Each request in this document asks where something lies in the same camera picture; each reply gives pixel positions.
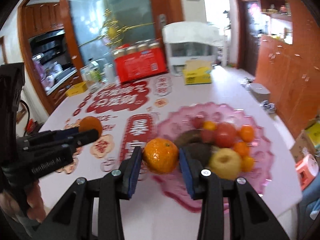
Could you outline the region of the person left hand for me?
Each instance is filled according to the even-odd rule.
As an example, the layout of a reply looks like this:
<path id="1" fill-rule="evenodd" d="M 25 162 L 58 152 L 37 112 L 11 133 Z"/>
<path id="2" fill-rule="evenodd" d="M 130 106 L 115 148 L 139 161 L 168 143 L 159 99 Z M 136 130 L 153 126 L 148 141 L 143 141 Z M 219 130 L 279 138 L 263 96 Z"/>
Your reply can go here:
<path id="1" fill-rule="evenodd" d="M 44 209 L 38 180 L 27 190 L 27 203 L 30 206 L 27 211 L 27 217 L 42 223 L 46 218 L 46 211 Z M 1 193 L 1 209 L 13 220 L 18 221 L 17 215 L 20 212 L 20 207 L 16 200 L 7 192 Z"/>

